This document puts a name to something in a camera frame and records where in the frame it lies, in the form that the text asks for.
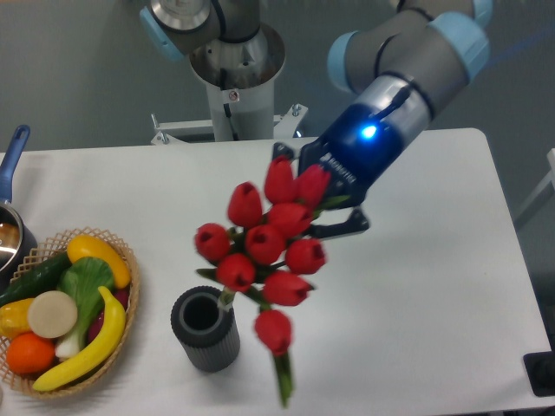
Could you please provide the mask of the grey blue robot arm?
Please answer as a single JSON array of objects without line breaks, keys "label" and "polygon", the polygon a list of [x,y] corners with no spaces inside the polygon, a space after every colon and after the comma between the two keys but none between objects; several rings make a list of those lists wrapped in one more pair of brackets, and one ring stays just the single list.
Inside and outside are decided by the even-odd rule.
[{"label": "grey blue robot arm", "polygon": [[[275,156],[319,165],[331,176],[327,209],[350,209],[340,224],[313,225],[313,237],[366,231],[368,189],[484,68],[489,1],[401,1],[394,17],[370,31],[339,36],[327,70],[356,100],[316,140]],[[274,83],[285,60],[280,35],[260,20],[256,1],[151,1],[140,21],[168,60],[187,59],[206,87],[218,141],[272,139]]]}]

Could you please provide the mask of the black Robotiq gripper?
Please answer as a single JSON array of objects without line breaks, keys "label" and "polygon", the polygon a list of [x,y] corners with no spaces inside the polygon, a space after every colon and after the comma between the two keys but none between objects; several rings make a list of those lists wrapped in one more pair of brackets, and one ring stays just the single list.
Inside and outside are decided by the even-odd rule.
[{"label": "black Robotiq gripper", "polygon": [[301,149],[285,142],[273,144],[272,165],[276,160],[286,159],[298,167],[300,174],[312,165],[321,166],[331,174],[324,196],[344,197],[338,208],[354,207],[345,221],[312,224],[305,236],[333,239],[361,234],[370,228],[369,219],[357,205],[405,148],[402,136],[385,121],[397,108],[390,104],[377,111],[360,103],[353,104],[316,140]]}]

